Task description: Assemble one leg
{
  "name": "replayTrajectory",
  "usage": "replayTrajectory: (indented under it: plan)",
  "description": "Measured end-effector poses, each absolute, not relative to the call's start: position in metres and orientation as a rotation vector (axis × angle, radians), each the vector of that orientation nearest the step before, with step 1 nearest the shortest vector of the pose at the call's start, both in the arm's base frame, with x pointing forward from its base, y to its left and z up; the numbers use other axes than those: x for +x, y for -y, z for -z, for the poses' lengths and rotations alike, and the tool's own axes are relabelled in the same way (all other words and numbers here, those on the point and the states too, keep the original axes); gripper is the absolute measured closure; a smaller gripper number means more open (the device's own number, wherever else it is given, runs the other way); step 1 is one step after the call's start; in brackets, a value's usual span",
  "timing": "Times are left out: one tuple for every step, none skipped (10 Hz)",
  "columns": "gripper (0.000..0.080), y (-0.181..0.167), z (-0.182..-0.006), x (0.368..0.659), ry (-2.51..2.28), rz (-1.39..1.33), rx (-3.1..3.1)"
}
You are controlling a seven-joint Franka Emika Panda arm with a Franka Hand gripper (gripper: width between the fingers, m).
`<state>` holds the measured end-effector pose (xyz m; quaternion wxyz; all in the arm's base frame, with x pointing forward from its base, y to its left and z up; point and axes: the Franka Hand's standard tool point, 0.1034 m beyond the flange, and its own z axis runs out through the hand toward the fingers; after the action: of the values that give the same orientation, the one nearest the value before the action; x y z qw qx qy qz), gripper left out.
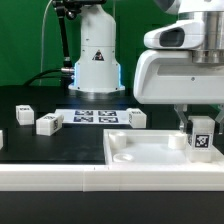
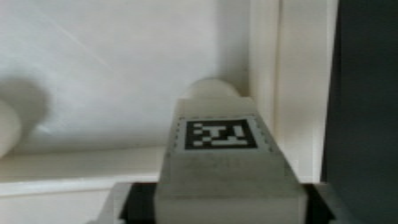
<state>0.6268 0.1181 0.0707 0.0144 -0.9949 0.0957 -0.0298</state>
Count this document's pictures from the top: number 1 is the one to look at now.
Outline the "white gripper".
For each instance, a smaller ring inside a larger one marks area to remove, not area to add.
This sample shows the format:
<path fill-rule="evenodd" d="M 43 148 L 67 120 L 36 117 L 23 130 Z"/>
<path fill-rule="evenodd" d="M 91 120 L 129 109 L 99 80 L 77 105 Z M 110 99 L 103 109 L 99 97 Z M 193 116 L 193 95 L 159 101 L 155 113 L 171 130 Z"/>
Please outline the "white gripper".
<path fill-rule="evenodd" d="M 186 104 L 220 104 L 215 132 L 224 133 L 224 65 L 194 64 L 190 51 L 147 50 L 137 62 L 133 94 L 141 104 L 175 104 L 186 134 L 193 128 Z"/>

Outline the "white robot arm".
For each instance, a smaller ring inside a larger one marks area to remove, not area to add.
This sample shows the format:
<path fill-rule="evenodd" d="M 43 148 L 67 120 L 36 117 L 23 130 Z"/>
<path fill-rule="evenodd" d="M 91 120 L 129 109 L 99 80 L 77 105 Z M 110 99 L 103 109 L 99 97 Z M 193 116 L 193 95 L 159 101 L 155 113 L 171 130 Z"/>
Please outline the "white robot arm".
<path fill-rule="evenodd" d="M 224 104 L 224 0 L 154 0 L 178 20 L 144 35 L 133 94 L 142 104 L 173 104 L 182 128 L 189 104 Z M 123 88 L 115 60 L 115 24 L 100 6 L 85 7 L 81 56 L 70 89 L 94 97 Z"/>

